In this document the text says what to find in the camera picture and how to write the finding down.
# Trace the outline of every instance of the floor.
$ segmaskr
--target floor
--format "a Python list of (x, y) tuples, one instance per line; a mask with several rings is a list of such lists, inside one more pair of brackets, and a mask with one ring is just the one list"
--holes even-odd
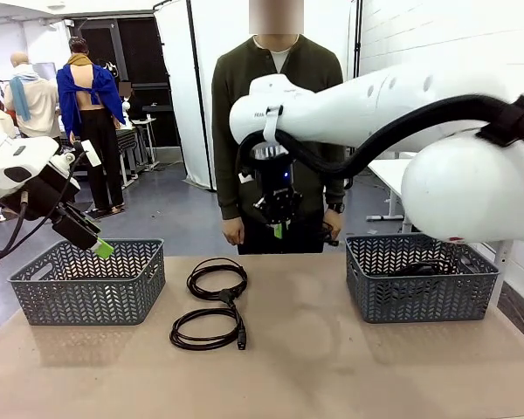
[[(215, 256), (233, 255), (236, 251), (224, 240), (220, 230), (220, 214), (215, 194), (204, 191), (186, 182), (182, 165), (167, 167), (147, 173), (124, 191), (126, 212), (100, 221), (102, 237), (141, 238), (159, 237), (165, 240), (166, 256)], [(91, 194), (85, 183), (78, 201), (91, 201)], [(367, 223), (366, 215), (388, 212), (386, 200), (389, 193), (385, 186), (370, 173), (363, 173), (355, 179), (354, 187), (348, 191), (346, 216), (342, 238), (349, 234), (395, 233), (401, 223)], [(25, 223), (20, 236), (33, 228)], [(7, 242), (13, 229), (13, 222), (0, 223), (0, 248)], [(27, 244), (0, 264), (0, 326), (19, 308), (16, 296), (7, 279), (21, 266), (60, 240), (54, 231), (44, 226)], [(326, 251), (343, 251), (327, 248)], [(504, 311), (515, 325), (524, 331), (524, 301), (506, 286)]]

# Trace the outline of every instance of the olive green sweater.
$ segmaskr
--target olive green sweater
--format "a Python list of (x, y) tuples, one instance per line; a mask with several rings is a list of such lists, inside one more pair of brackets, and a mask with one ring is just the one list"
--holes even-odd
[[(233, 104), (249, 92), (251, 82), (275, 74), (272, 54), (256, 46), (253, 38), (219, 58), (212, 82), (212, 133), (217, 181), (217, 198), (224, 220), (241, 215), (260, 222), (264, 218), (252, 207), (262, 192), (256, 182), (241, 184), (238, 179), (238, 144), (229, 127)], [(343, 82), (338, 58), (326, 48), (303, 37), (292, 47), (281, 71), (296, 86), (319, 92)], [(343, 161), (345, 148), (321, 143), (305, 143), (328, 161)], [(300, 162), (293, 165), (293, 185), (303, 195), (299, 219), (323, 213), (323, 193), (327, 203), (341, 203), (343, 181), (323, 178)]]

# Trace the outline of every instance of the velcro strap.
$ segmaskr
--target velcro strap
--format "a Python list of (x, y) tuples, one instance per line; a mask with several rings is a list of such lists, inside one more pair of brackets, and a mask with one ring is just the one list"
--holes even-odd
[(268, 142), (278, 142), (276, 131), (278, 130), (278, 120), (283, 113), (283, 106), (269, 106), (265, 111), (264, 140)]
[(524, 95), (521, 95), (511, 106), (505, 107), (496, 121), (481, 128), (477, 136), (500, 147), (508, 147), (519, 140), (514, 128), (523, 117)]

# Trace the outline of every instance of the wristwatch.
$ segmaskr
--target wristwatch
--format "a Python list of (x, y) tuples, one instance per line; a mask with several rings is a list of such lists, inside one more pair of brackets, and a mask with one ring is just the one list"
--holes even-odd
[(330, 203), (328, 209), (342, 214), (346, 210), (346, 206), (343, 203)]

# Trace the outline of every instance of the white shirt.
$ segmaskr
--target white shirt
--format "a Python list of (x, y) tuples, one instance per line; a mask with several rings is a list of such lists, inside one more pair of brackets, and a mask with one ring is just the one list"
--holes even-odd
[[(28, 137), (59, 137), (59, 117), (56, 113), (56, 105), (59, 102), (59, 92), (51, 81), (39, 79), (24, 84), (25, 98), (31, 114), (30, 120), (23, 120), (17, 115), (17, 126), (19, 130)], [(11, 94), (10, 85), (4, 91), (4, 104), (7, 109), (14, 108), (14, 99)]]
[[(262, 45), (260, 45), (257, 41), (256, 41), (256, 37), (253, 38), (254, 40), (254, 44), (260, 48), (261, 50), (265, 50), (266, 48), (264, 48)], [(286, 60), (287, 60), (287, 57), (289, 56), (289, 52), (291, 51), (291, 48), (287, 48), (286, 50), (284, 51), (279, 51), (279, 52), (276, 52), (276, 51), (270, 51), (270, 53), (272, 54), (272, 58), (273, 58), (273, 63), (276, 65), (276, 70), (278, 72), (281, 72), (281, 70), (283, 70), (283, 66), (284, 64), (286, 63)]]

